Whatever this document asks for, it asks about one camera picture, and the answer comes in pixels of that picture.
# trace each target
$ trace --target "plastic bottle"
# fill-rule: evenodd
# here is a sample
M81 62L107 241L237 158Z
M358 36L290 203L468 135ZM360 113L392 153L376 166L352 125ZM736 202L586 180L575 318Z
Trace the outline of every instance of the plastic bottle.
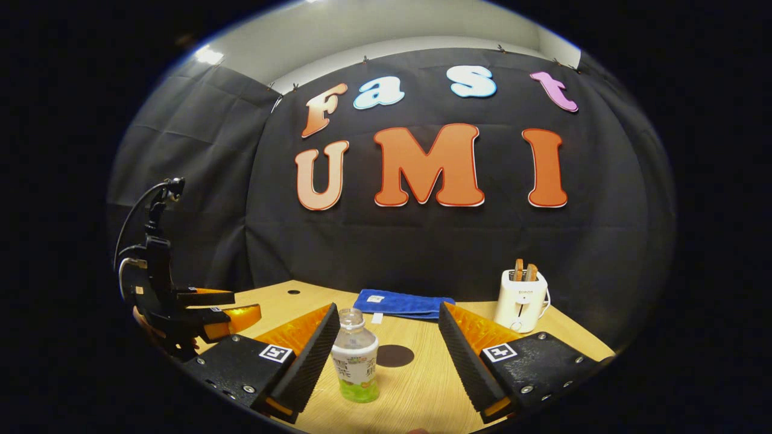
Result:
M340 382L340 393L349 401L374 401L380 393L375 378L378 337L364 328L360 310L342 309L338 315L340 331L331 355Z

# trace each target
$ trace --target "black circle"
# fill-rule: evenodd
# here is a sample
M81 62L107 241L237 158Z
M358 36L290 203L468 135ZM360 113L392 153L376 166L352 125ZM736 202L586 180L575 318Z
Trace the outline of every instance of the black circle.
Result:
M410 348L401 345L382 345L378 348L376 364L386 368L398 368L413 361L415 354Z

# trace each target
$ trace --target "green liquid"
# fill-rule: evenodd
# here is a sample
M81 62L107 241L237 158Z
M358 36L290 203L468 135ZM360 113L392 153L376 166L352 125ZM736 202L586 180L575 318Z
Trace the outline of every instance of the green liquid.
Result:
M340 378L338 378L338 382L340 382L340 393L349 401L371 402L375 401L380 394L378 382L375 381L375 378L370 381L370 385L366 388L363 388L361 385L352 385Z

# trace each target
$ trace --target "folded towel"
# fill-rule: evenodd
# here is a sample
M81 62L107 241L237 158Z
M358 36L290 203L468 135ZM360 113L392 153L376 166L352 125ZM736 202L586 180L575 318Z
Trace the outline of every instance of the folded towel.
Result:
M354 302L354 309L369 314L382 312L405 318L438 319L439 306L443 301L455 304L455 301L448 297L421 297L390 291L362 290Z

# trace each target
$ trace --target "white ceiling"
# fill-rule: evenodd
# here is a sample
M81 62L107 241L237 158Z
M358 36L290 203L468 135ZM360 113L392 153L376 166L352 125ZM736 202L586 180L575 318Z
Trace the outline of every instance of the white ceiling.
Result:
M470 42L464 43L459 37ZM542 57L557 57L572 66L579 58L578 49L530 20L480 0L300 0L249 19L207 43L209 49L224 54L223 66L261 83L277 81L279 87L275 89L285 93L285 88L291 89L290 79L281 79L299 77L293 71L306 71L302 76L307 81L315 78L308 74L311 63L318 64L340 52L353 53L361 60L352 49L407 38L424 41L420 48L431 48L427 46L430 40L440 41L439 46L447 46L451 40L456 46L478 46L480 40L488 40L490 49L501 43L508 51L542 53ZM381 52L406 51L394 47ZM343 62L337 67L351 64L348 58L334 58ZM325 63L329 69L330 62ZM320 70L317 76L327 72Z

